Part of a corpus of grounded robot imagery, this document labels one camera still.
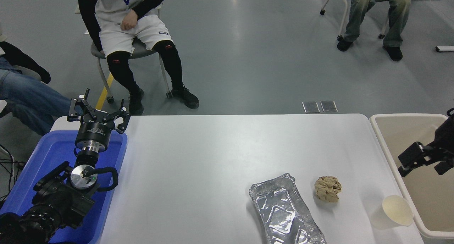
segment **white shorts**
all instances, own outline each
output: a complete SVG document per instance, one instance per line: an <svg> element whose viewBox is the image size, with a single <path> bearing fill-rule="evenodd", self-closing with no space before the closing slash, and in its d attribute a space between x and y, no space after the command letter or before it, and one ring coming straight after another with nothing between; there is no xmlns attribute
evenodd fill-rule
<svg viewBox="0 0 454 244"><path fill-rule="evenodd" d="M116 51L126 51L132 54L135 37L146 44L147 50L152 50L153 46L162 40L173 42L168 29L157 15L143 16L137 21L137 25L130 30L121 30L120 24L100 20L101 32L99 37L106 56Z"/></svg>

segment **beige plastic bin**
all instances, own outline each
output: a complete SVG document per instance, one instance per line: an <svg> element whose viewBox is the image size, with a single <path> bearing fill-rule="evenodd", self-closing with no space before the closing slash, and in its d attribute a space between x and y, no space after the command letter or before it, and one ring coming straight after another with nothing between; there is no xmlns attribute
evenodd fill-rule
<svg viewBox="0 0 454 244"><path fill-rule="evenodd" d="M421 234L428 238L454 239L454 169L442 176L421 166L402 178L398 156L413 142L426 145L447 116L429 113L393 113L370 118L380 146L404 198L415 215Z"/></svg>

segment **aluminum foil tray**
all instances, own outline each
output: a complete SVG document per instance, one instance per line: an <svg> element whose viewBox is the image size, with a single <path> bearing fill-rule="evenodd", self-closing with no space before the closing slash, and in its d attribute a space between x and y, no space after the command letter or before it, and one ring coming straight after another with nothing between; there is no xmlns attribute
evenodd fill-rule
<svg viewBox="0 0 454 244"><path fill-rule="evenodd" d="M290 174L253 184L249 195L260 214L268 244L326 244Z"/></svg>

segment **blue jeans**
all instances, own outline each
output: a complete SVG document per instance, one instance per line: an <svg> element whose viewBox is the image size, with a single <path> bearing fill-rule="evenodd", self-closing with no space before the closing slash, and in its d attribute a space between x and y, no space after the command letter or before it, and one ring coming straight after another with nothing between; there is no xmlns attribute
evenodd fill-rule
<svg viewBox="0 0 454 244"><path fill-rule="evenodd" d="M34 132L50 131L54 118L68 115L71 100L30 76L0 69L0 100Z"/></svg>
<svg viewBox="0 0 454 244"><path fill-rule="evenodd" d="M404 30L410 11L410 0L387 1L389 1L389 31L383 39L383 45L399 47L402 45L400 34ZM374 4L374 0L351 0L350 17L344 34L345 41L354 42L360 36L360 25L366 12Z"/></svg>

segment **crumpled paper ball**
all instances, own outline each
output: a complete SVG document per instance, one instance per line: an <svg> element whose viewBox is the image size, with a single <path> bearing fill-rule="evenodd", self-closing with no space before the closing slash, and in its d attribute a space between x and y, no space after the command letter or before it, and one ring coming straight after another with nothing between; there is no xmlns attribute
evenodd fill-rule
<svg viewBox="0 0 454 244"><path fill-rule="evenodd" d="M341 183L334 176L324 176L315 182L315 191L318 199L327 202L337 202L337 194L342 190Z"/></svg>

